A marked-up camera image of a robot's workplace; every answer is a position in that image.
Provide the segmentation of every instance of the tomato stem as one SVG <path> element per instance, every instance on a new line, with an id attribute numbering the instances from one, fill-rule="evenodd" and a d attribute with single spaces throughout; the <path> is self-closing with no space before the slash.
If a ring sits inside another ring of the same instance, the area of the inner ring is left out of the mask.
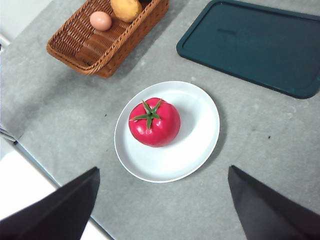
<path id="1" fill-rule="evenodd" d="M 141 119 L 146 119 L 146 127 L 150 130 L 152 119 L 161 119 L 160 116 L 157 114 L 157 110 L 160 107 L 162 99 L 160 99 L 154 108 L 151 108 L 145 101 L 142 100 L 142 104 L 144 106 L 146 114 L 142 114 L 139 116 L 135 116 L 131 118 L 129 121 L 136 121 Z"/>

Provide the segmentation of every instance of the brown basket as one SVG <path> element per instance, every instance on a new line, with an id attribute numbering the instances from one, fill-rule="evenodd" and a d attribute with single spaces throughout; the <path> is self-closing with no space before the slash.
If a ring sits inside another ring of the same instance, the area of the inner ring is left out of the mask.
<path id="1" fill-rule="evenodd" d="M 50 38 L 46 50 L 81 74 L 108 78 L 126 56 L 167 12 L 169 0 L 141 3 L 144 8 L 132 22 L 117 19 L 110 0 L 87 0 Z M 111 15 L 108 31 L 95 30 L 90 15 L 103 11 Z"/>

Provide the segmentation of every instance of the white plate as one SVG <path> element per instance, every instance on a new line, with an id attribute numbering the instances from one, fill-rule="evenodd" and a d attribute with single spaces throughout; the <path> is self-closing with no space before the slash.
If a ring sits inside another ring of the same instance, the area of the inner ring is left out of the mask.
<path id="1" fill-rule="evenodd" d="M 128 118 L 141 100 L 156 97 L 173 104 L 181 127 L 167 146 L 150 147 L 131 134 Z M 183 81 L 165 81 L 134 96 L 122 110 L 114 131 L 116 154 L 132 175 L 152 183 L 182 179 L 197 170 L 214 150 L 220 130 L 217 107 L 201 88 Z"/>

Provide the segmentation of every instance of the plate rim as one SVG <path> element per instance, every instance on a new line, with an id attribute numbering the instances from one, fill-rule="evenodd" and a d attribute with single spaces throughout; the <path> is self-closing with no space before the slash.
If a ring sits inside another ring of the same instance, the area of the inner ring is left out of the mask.
<path id="1" fill-rule="evenodd" d="M 212 145 L 212 149 L 209 151 L 208 155 L 206 157 L 203 158 L 203 161 L 201 161 L 201 163 L 195 167 L 194 169 L 192 169 L 190 172 L 182 175 L 182 176 L 179 176 L 179 177 L 176 177 L 176 178 L 173 178 L 173 179 L 169 179 L 169 180 L 150 180 L 148 178 L 145 178 L 145 177 L 141 177 L 135 173 L 133 173 L 131 170 L 129 170 L 126 165 L 123 163 L 123 161 L 121 160 L 120 156 L 119 156 L 119 153 L 118 153 L 118 150 L 117 150 L 117 145 L 116 145 L 116 133 L 117 133 L 117 128 L 118 128 L 118 125 L 119 125 L 119 120 L 120 118 L 122 117 L 125 109 L 127 108 L 127 106 L 133 101 L 133 99 L 138 96 L 139 94 L 141 94 L 142 92 L 150 89 L 150 88 L 153 88 L 154 86 L 157 86 L 157 85 L 164 85 L 164 84 L 171 84 L 171 83 L 179 83 L 179 84 L 186 84 L 186 85 L 191 85 L 193 88 L 197 88 L 199 89 L 200 91 L 203 92 L 204 95 L 206 95 L 210 101 L 212 102 L 213 104 L 213 107 L 216 111 L 216 115 L 217 115 L 217 137 L 215 139 L 215 142 L 214 144 Z M 180 180 L 180 179 L 183 179 L 189 175 L 191 175 L 192 173 L 194 173 L 196 170 L 198 170 L 207 160 L 208 158 L 211 156 L 211 154 L 213 153 L 214 149 L 216 148 L 216 145 L 217 145 L 217 142 L 218 142 L 218 139 L 219 139 L 219 135 L 220 135 L 220 116 L 219 116 L 219 111 L 218 111 L 218 108 L 213 100 L 213 98 L 205 91 L 203 90 L 201 87 L 191 83 L 191 82 L 186 82 L 186 81 L 162 81 L 162 82 L 158 82 L 158 83 L 155 83 L 153 85 L 150 85 L 146 88 L 144 88 L 143 90 L 139 91 L 137 94 L 135 94 L 128 102 L 127 104 L 123 107 L 117 121 L 116 121 L 116 125 L 115 125 L 115 128 L 114 128 L 114 134 L 113 134 L 113 144 L 114 144 L 114 150 L 115 150 L 115 153 L 116 153 L 116 156 L 118 158 L 118 160 L 120 161 L 120 163 L 122 164 L 122 166 L 130 173 L 132 174 L 133 176 L 135 176 L 136 178 L 140 179 L 140 180 L 143 180 L 143 181 L 146 181 L 146 182 L 149 182 L 149 183 L 157 183 L 157 184 L 163 184 L 163 183 L 171 183 L 171 182 L 174 182 L 174 181 L 177 181 L 177 180 Z"/>

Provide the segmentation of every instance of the red tomato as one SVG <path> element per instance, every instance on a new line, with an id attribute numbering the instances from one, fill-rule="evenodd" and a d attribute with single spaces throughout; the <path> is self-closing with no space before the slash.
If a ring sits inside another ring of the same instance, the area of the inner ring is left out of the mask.
<path id="1" fill-rule="evenodd" d="M 132 110 L 129 128 L 139 142 L 151 147 L 163 147 L 177 136 L 180 116 L 172 104 L 153 97 Z"/>

